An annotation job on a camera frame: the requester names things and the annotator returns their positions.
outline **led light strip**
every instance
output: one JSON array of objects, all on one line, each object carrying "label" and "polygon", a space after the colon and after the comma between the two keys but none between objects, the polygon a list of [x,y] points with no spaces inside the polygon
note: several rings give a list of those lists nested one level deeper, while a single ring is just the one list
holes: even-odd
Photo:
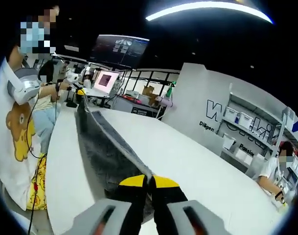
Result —
[{"label": "led light strip", "polygon": [[174,7],[167,8],[165,10],[159,11],[157,13],[154,13],[148,17],[146,17],[147,21],[152,21],[154,19],[157,19],[162,16],[166,16],[168,14],[172,14],[179,11],[184,10],[190,10],[190,9],[197,9],[197,8],[224,8],[224,9],[232,9],[236,11],[242,11],[249,13],[251,15],[257,16],[259,18],[262,18],[270,23],[273,23],[271,19],[265,15],[264,13],[236,3],[230,3],[230,2],[221,2],[221,1],[199,1],[199,2],[192,2],[187,4],[182,4]]}]

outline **gray fabric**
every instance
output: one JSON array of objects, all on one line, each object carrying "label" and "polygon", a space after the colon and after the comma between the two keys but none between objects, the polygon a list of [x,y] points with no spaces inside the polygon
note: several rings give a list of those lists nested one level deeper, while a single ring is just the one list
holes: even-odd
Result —
[{"label": "gray fabric", "polygon": [[[87,112],[84,100],[76,114],[77,133],[80,151],[84,162],[89,163],[98,181],[109,192],[113,192],[124,179],[152,172],[104,119],[100,112]],[[152,215],[152,202],[147,198],[144,218]]]}]

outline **white table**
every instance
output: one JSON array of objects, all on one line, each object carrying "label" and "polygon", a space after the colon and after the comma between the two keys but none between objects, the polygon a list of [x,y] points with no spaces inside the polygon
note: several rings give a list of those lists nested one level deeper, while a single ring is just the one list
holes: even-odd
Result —
[{"label": "white table", "polygon": [[[95,202],[73,113],[62,109],[46,166],[48,215],[56,235],[71,228],[73,219]],[[179,183],[188,199],[221,217],[231,234],[266,235],[278,224],[281,215],[257,183],[205,147],[153,118],[105,109],[101,113],[155,174]],[[157,234],[155,227],[150,220],[140,234]]]}]

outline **computer screen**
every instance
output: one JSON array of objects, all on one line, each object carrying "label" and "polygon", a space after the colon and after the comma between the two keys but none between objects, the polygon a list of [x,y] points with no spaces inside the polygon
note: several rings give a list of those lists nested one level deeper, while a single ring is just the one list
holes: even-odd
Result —
[{"label": "computer screen", "polygon": [[118,75],[118,72],[101,71],[93,87],[109,94]]},{"label": "computer screen", "polygon": [[99,35],[90,61],[136,69],[149,39],[120,35]]}]

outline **cartoon bear print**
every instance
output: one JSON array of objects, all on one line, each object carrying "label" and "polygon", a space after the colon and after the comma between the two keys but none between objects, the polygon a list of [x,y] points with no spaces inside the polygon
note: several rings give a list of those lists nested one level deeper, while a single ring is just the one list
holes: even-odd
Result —
[{"label": "cartoon bear print", "polygon": [[12,110],[6,116],[6,126],[11,131],[13,137],[15,158],[19,162],[27,159],[29,151],[28,144],[31,148],[32,136],[36,134],[32,117],[30,118],[27,133],[27,122],[30,113],[31,110],[28,103],[19,105],[18,103],[14,102]]}]

